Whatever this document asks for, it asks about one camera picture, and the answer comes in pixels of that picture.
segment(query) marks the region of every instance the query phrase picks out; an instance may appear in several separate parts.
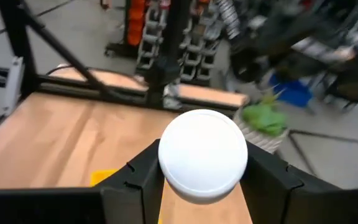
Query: green plush toy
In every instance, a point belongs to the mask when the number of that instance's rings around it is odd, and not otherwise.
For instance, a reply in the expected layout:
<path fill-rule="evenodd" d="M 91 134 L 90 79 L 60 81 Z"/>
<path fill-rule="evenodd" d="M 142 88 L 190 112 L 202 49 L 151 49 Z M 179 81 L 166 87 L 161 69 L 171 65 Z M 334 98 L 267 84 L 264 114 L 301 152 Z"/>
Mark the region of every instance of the green plush toy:
<path fill-rule="evenodd" d="M 250 105 L 242 111 L 242 118 L 253 129 L 272 137 L 281 135 L 285 130 L 285 117 L 275 111 L 275 100 L 281 94 L 273 95 L 272 92 L 263 96 L 262 101 L 256 105 Z"/>

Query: gray floor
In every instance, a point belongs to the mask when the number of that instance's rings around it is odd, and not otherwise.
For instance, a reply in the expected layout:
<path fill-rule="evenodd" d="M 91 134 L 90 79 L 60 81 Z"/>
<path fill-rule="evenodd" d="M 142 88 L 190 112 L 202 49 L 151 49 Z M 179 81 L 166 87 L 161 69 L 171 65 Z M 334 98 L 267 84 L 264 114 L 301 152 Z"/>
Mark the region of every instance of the gray floor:
<path fill-rule="evenodd" d="M 27 0 L 35 13 L 42 12 L 64 0 Z M 123 0 L 114 0 L 115 6 L 123 6 Z M 119 30 L 123 17 L 122 11 L 104 12 L 98 0 L 76 0 L 41 17 L 50 29 L 78 58 L 87 66 L 108 68 L 118 72 L 133 73 L 134 61 L 125 58 L 106 58 L 103 49 L 109 40 L 119 40 Z M 32 31 L 29 31 L 39 73 L 45 73 L 64 62 Z M 227 67 L 227 45 L 223 43 L 217 56 L 217 67 Z M 8 67 L 12 60 L 11 50 L 5 34 L 0 35 L 0 66 Z M 219 79 L 214 79 L 219 86 Z M 254 90 L 242 90 L 250 95 Z M 4 90 L 0 89 L 0 108 Z M 342 114 L 332 106 L 314 100 L 312 107 L 316 115 L 288 105 L 280 105 L 288 117 L 288 127 L 316 133 L 358 139 L 358 107 Z M 358 187 L 358 144 L 349 144 L 311 136 L 294 137 L 305 155 L 310 159 L 316 173 L 324 180 L 342 188 Z M 300 159 L 289 140 L 281 146 L 285 160 L 307 172 L 305 163 Z"/>

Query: wooden table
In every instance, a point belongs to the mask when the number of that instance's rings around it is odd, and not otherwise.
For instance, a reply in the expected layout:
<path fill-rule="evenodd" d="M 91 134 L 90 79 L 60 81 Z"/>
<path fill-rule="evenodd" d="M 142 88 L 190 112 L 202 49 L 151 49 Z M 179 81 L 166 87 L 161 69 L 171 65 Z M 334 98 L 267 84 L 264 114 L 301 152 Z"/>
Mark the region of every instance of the wooden table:
<path fill-rule="evenodd" d="M 110 85 L 143 89 L 114 73 L 94 72 Z M 53 75 L 79 80 L 67 68 Z M 240 105 L 244 95 L 183 85 L 183 96 Z M 87 187 L 96 170 L 119 169 L 177 114 L 63 96 L 31 94 L 0 125 L 0 189 Z M 170 223 L 251 223 L 238 185 L 212 205 L 193 205 L 165 184 L 160 218 Z"/>

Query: white round button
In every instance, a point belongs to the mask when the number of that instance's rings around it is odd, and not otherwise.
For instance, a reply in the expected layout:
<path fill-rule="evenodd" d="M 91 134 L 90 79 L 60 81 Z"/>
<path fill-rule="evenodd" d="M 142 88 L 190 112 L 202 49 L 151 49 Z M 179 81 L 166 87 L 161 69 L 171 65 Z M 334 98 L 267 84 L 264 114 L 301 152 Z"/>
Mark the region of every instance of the white round button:
<path fill-rule="evenodd" d="M 193 110 L 167 126 L 158 147 L 158 160 L 180 197 L 192 203 L 213 203 L 240 181 L 248 150 L 240 129 L 227 116 Z"/>

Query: yellow object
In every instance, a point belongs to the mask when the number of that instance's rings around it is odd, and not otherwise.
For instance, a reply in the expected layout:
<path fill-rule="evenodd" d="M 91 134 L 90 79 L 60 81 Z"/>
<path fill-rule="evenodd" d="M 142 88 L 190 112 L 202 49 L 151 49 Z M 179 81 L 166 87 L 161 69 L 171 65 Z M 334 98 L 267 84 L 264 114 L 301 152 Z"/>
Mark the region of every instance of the yellow object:
<path fill-rule="evenodd" d="M 104 179 L 106 179 L 109 176 L 113 175 L 117 171 L 118 171 L 117 169 L 112 169 L 112 170 L 98 170 L 98 171 L 92 172 L 92 174 L 91 174 L 91 187 L 93 187 L 96 184 L 102 182 Z"/>

